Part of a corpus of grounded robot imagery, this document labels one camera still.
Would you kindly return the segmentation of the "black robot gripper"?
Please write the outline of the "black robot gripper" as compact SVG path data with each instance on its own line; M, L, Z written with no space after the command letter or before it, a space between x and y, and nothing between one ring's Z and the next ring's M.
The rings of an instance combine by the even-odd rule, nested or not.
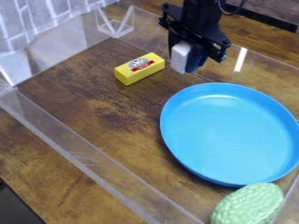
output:
M158 25L168 31L168 46L189 43L185 72L193 73L208 57L222 62L230 41L220 29L220 0L182 0L181 6L162 3L161 12Z

